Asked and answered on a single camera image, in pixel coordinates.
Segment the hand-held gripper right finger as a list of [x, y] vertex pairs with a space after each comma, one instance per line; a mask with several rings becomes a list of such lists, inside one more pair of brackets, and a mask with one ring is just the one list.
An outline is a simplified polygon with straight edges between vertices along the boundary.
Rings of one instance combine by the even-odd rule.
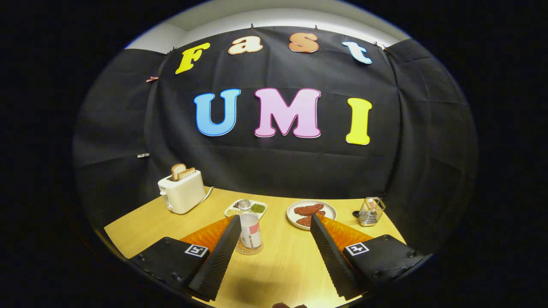
[[424, 253], [389, 234], [373, 238], [323, 215], [311, 215], [310, 232], [337, 294], [345, 299], [384, 289], [425, 261]]

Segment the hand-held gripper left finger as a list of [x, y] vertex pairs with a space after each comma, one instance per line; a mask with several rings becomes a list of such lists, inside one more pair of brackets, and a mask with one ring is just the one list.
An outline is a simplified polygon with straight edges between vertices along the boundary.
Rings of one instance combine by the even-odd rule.
[[217, 298], [240, 233], [239, 216], [230, 216], [179, 240], [161, 238], [131, 262], [176, 292], [209, 302]]

